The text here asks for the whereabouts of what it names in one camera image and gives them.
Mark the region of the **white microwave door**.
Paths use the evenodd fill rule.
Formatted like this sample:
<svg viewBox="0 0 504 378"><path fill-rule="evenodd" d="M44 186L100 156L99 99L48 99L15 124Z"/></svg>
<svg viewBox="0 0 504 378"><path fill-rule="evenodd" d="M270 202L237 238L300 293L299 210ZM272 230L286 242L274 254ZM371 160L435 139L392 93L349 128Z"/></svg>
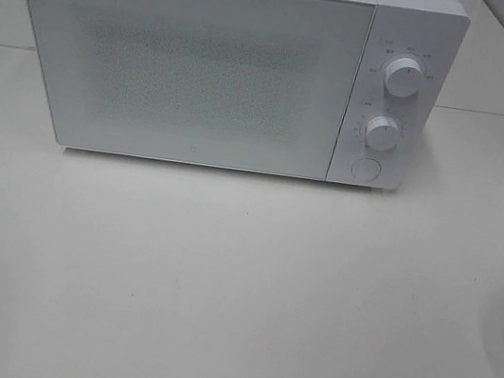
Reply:
<svg viewBox="0 0 504 378"><path fill-rule="evenodd" d="M62 146L323 179L374 9L27 0Z"/></svg>

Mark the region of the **white microwave oven body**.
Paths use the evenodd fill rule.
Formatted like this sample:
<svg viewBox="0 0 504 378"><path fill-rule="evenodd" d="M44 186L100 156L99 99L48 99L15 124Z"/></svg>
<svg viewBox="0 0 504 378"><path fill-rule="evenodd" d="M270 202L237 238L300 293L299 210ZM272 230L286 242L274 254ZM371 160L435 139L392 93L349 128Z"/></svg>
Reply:
<svg viewBox="0 0 504 378"><path fill-rule="evenodd" d="M459 0L334 0L370 5L374 14L328 171L323 179L301 178L379 189L395 189L404 180L412 151L439 96L446 75L467 33L470 18ZM386 63L398 56L423 65L421 89L407 98L391 96L384 85ZM400 127L393 149L371 150L365 128L375 117L392 117ZM369 157L381 165L367 185L354 181L352 165Z"/></svg>

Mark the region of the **round white door button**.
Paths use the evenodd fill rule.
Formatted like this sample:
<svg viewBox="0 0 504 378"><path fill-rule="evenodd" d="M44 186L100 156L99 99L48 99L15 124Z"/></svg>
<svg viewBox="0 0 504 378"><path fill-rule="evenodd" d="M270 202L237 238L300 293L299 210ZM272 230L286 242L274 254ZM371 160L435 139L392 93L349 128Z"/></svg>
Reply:
<svg viewBox="0 0 504 378"><path fill-rule="evenodd" d="M355 182L367 185L379 177L381 170L377 160L363 157L352 165L351 174Z"/></svg>

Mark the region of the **lower white control knob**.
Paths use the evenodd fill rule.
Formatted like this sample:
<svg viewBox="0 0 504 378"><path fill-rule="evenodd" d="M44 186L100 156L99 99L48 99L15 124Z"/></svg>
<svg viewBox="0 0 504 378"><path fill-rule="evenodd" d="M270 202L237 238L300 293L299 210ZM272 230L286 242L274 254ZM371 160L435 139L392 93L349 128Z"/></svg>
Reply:
<svg viewBox="0 0 504 378"><path fill-rule="evenodd" d="M365 143L376 152L389 151L398 143L400 131L397 121L392 117L372 118L365 128Z"/></svg>

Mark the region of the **white control knob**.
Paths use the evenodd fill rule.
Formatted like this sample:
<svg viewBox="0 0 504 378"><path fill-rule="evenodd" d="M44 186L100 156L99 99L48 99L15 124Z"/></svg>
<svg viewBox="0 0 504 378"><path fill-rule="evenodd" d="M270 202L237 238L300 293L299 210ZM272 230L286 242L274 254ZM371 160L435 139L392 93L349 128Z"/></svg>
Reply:
<svg viewBox="0 0 504 378"><path fill-rule="evenodd" d="M398 143L400 131L397 121L392 117L372 118L365 128L365 143L376 152L389 151Z"/></svg>
<svg viewBox="0 0 504 378"><path fill-rule="evenodd" d="M387 92L399 98L414 96L423 82L424 69L414 57L398 56L386 63L384 85Z"/></svg>

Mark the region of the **upper white control knob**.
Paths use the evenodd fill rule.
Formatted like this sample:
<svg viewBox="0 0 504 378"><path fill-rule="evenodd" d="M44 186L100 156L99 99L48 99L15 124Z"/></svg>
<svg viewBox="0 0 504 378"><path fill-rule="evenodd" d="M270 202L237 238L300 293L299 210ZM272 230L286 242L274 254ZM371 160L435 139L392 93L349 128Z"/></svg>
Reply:
<svg viewBox="0 0 504 378"><path fill-rule="evenodd" d="M424 69L414 57L398 56L386 63L384 85L387 92L399 98L414 96L423 82Z"/></svg>

